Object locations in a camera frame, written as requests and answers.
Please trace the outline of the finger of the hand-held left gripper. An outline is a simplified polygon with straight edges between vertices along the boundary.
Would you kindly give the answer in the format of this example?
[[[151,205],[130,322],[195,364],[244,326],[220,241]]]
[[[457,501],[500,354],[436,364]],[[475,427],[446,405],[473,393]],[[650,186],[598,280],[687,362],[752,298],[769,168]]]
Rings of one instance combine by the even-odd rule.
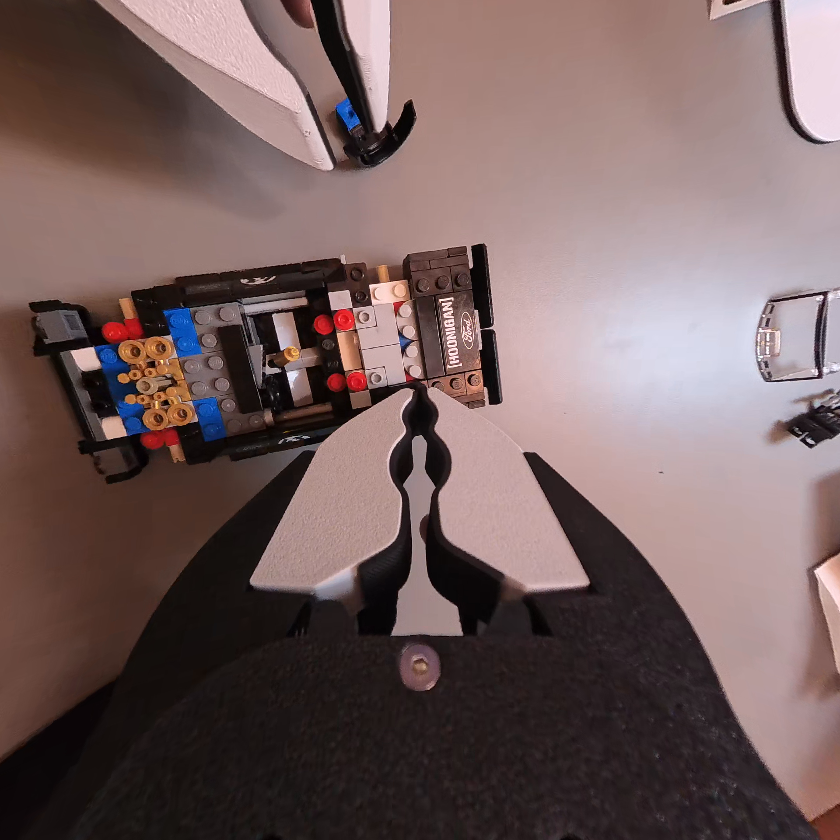
[[[242,2],[99,5],[249,132],[315,170],[334,168],[308,90],[264,42]]]
[[[388,1],[311,1],[318,35],[359,124],[360,140],[387,121],[391,68]]]

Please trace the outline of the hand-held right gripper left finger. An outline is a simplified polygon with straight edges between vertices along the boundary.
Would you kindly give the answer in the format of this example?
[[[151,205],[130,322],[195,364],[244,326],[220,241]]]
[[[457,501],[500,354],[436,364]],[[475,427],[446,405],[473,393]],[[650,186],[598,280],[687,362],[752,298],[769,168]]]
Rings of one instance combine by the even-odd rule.
[[[418,396],[397,391],[318,447],[250,577],[253,588],[340,602],[361,634],[392,634],[411,568],[404,482]]]

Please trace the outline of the black lego panel piece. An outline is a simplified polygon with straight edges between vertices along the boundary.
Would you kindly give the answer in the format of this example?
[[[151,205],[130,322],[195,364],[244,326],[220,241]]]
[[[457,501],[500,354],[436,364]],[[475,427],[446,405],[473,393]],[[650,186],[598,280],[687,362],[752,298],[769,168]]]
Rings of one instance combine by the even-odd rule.
[[[784,424],[784,430],[809,449],[839,436],[839,390],[806,401],[806,410]]]

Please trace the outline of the black lego wheel arch piece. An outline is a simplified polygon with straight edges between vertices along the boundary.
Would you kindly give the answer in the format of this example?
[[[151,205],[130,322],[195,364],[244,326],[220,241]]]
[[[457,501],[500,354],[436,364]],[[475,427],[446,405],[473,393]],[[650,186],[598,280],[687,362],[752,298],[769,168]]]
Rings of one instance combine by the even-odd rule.
[[[343,151],[351,163],[365,169],[380,165],[393,156],[413,130],[417,119],[413,100],[404,103],[395,126],[386,122],[379,132],[364,129],[348,98],[340,101],[334,111],[344,140]]]

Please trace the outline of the transparent lego windshield piece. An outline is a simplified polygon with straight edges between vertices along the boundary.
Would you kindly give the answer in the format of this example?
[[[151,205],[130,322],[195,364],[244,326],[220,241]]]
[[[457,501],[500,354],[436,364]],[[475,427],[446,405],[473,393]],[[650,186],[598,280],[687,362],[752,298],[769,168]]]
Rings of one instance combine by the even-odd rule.
[[[839,289],[769,299],[755,358],[765,382],[821,380],[839,370]]]

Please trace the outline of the partly built lego car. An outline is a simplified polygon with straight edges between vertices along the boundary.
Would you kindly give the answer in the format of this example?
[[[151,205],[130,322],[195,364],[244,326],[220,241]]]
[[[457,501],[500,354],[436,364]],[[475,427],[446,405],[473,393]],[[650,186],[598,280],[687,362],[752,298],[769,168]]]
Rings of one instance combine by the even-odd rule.
[[[487,246],[180,276],[133,290],[119,318],[29,303],[77,448],[110,485],[153,453],[198,466],[317,445],[407,386],[501,403]]]

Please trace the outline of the book stand with white base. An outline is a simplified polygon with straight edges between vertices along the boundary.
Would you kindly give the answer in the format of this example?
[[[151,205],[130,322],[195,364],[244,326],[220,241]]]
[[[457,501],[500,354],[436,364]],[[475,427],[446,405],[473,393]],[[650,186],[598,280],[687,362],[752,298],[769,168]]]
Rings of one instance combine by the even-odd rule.
[[[793,129],[817,144],[839,141],[839,2],[779,1],[784,110]]]

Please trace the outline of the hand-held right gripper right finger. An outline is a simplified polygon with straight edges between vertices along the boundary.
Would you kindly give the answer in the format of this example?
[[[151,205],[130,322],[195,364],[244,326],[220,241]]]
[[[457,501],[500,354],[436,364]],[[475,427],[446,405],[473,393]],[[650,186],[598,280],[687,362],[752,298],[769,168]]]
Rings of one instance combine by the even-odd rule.
[[[427,391],[425,469],[434,483],[426,563],[464,635],[504,602],[585,592],[590,579],[522,449],[482,415]]]

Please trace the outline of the white paper sheets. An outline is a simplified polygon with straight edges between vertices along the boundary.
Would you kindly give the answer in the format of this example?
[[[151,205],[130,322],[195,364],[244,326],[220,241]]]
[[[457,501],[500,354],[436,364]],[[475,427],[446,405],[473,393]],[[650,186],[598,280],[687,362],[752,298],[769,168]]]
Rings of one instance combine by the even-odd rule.
[[[831,640],[836,672],[840,669],[839,634],[839,554],[814,569],[817,591]]]

